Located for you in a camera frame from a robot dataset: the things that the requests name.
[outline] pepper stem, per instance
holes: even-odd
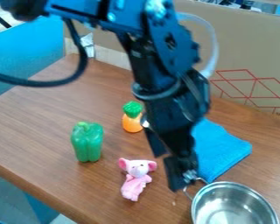
[[[88,131],[88,130],[89,130],[89,125],[88,125],[86,122],[78,122],[78,125],[79,125],[80,127],[83,127],[83,129],[84,129],[85,131]]]

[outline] robotic arm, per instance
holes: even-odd
[[[170,152],[164,159],[170,189],[197,178],[191,130],[209,109],[209,87],[193,69],[199,45],[179,24],[172,0],[2,0],[1,5],[21,20],[55,14],[67,25],[76,19],[115,33],[129,55],[132,92],[145,105],[142,123],[152,151],[155,157]]]

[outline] green bell pepper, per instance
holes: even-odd
[[[73,127],[71,142],[80,162],[95,162],[101,157],[103,128],[95,122],[78,122]]]

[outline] mouse ear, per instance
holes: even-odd
[[[128,165],[129,160],[125,159],[123,157],[118,159],[118,165],[120,168],[122,168],[124,171],[127,170],[127,165]]]
[[[148,166],[150,168],[150,172],[154,172],[157,169],[157,163],[154,161],[148,161]]]

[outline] pink stuffed toy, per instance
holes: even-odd
[[[118,165],[128,174],[122,186],[122,196],[127,200],[138,201],[139,194],[152,178],[147,175],[157,169],[157,163],[149,160],[128,160],[120,158]]]

